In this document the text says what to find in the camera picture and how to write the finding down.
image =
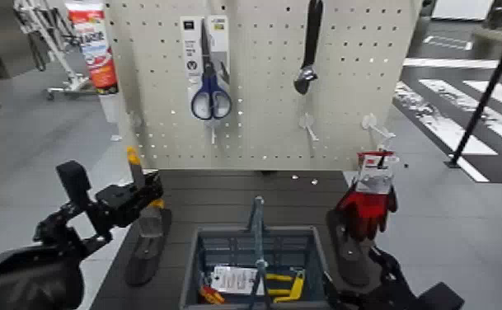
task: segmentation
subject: gray basket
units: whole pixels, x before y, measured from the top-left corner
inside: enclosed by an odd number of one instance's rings
[[[209,273],[216,265],[256,268],[255,239],[255,232],[250,231],[248,227],[197,228],[185,272],[180,309],[248,309],[252,300],[255,302],[255,309],[265,308],[265,298],[262,296],[253,299],[251,296],[223,294],[225,304],[198,303],[201,272]],[[261,239],[264,259],[268,262],[268,273],[291,275],[291,267],[306,270],[301,298],[295,302],[272,303],[271,307],[330,309],[322,281],[324,271],[327,270],[326,258],[317,230],[312,226],[267,227],[262,232]],[[269,289],[277,289],[271,286],[269,281],[266,286]]]

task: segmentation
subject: basket handle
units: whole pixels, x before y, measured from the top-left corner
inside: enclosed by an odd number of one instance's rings
[[[252,285],[251,298],[249,301],[249,310],[252,310],[255,305],[256,293],[258,292],[258,285],[262,280],[264,287],[264,300],[266,309],[271,309],[270,295],[266,288],[266,267],[268,262],[264,259],[264,247],[262,244],[262,233],[265,231],[264,225],[264,199],[262,196],[257,196],[252,202],[252,211],[249,218],[249,223],[246,226],[247,232],[255,233],[255,254],[256,254],[256,277]]]

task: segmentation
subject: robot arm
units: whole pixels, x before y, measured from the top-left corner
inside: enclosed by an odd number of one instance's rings
[[[92,201],[87,174],[77,162],[57,167],[70,201],[41,221],[33,247],[0,255],[0,309],[75,309],[82,302],[81,261],[112,240],[110,230],[124,228],[139,212],[162,197],[157,172],[144,176],[144,185],[108,186]],[[68,221],[86,213],[96,234],[81,239]]]

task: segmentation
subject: glove packaging tag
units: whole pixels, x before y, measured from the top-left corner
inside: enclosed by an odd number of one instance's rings
[[[257,269],[239,268],[225,265],[217,265],[211,274],[212,283],[210,287],[220,293],[245,294],[250,295],[254,284]],[[264,285],[262,281],[258,285],[256,295],[264,295]]]
[[[180,29],[183,48],[187,98],[189,107],[193,96],[202,87],[203,57],[200,46],[201,21],[206,19],[209,34],[210,58],[218,76],[218,85],[229,93],[229,25],[225,15],[182,16]]]
[[[393,153],[382,156],[363,154],[364,159],[359,172],[356,191],[369,194],[387,195],[393,182],[392,165],[398,162],[398,157]]]

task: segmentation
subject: scissors packaging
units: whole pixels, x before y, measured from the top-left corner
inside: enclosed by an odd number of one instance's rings
[[[219,120],[231,110],[229,24],[224,15],[180,17],[188,113]]]

